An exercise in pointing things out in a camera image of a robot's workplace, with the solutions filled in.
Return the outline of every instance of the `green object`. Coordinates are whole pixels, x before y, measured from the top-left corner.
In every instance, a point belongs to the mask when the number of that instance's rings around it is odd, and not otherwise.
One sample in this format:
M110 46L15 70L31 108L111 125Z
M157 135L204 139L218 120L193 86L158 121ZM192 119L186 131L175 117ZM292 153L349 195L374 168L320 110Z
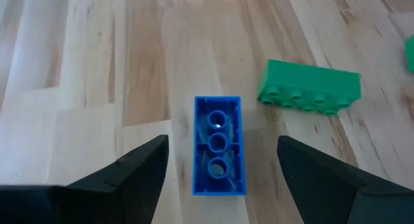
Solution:
M414 35L405 41L408 70L414 73Z
M257 99L267 105L337 115L361 98L360 75L279 60L267 61Z

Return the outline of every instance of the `light wood surface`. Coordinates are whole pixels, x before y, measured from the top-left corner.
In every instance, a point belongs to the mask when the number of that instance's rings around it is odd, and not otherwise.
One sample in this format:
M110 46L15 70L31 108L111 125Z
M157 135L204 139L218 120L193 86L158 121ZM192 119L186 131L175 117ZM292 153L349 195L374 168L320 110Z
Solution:
M67 185L166 133L153 223L302 223L276 155L284 134L414 189L398 27L412 11L414 0L0 0L0 183ZM362 99L331 118L262 106L268 58L356 71ZM196 95L242 98L245 197L191 195Z

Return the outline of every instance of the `wood plank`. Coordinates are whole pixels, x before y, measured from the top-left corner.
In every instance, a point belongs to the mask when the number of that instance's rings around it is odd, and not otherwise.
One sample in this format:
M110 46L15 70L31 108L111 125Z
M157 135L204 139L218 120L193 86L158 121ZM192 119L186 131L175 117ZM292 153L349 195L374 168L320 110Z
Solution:
M0 107L5 98L24 2L25 0L1 0L0 4Z
M116 155L123 154L122 128L124 126L124 86L125 86L125 0L114 0L114 41L111 68L113 77L113 102L115 112L115 150Z
M115 160L113 104L57 113L48 183L68 185Z
M113 102L114 0L69 0L60 108Z
M414 11L414 0L381 0L391 13Z
M203 0L203 13L223 94L243 95L243 108L255 109L259 68L252 51L260 49L250 48L237 0Z
M166 120L162 9L158 0L126 0L125 7L124 125Z
M0 115L0 184L47 183L52 161L56 88L9 96Z
M68 1L25 0L7 94L58 85Z

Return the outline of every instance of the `lego stud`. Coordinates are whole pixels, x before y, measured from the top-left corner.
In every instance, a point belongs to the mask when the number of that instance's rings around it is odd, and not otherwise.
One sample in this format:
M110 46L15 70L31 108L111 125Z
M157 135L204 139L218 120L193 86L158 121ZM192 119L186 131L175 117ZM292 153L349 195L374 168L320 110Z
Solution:
M336 107L341 108L347 108L351 105L350 101L347 98L340 98L336 101Z
M264 97L261 99L261 101L262 101L262 103L263 103L263 104L266 104L266 105L273 105L273 99L272 99L272 98L270 98L269 96L264 96Z
M267 92L268 95L277 98L280 95L279 89L277 87L270 87Z
M227 164L220 157L215 157L210 160L207 170L214 179L222 179L227 176Z
M313 112L315 111L315 109L313 108L313 106L305 106L303 107L303 110L306 112Z
M291 102L283 102L282 107L286 108L286 109L292 109L294 107L294 105Z
M326 104L326 98L324 95L316 95L315 98L313 99L313 103L316 105L322 105L322 104Z
M302 92L300 90L293 90L290 93L290 99L293 101L298 101L302 99Z
M214 133L208 138L208 147L214 153L222 153L227 150L228 140L222 133Z
M323 114L332 116L337 115L338 112L336 110L326 110Z
M207 118L208 124L213 129L222 129L226 125L226 113L222 111L212 111Z

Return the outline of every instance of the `underside of lego brick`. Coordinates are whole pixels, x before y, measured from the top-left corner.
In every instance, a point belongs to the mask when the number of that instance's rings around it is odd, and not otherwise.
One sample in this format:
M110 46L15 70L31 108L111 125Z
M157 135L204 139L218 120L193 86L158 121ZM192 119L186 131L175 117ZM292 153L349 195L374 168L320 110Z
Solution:
M239 97L195 98L193 195L246 193L240 110Z
M358 73L269 60L257 99L285 109L337 115L360 97Z

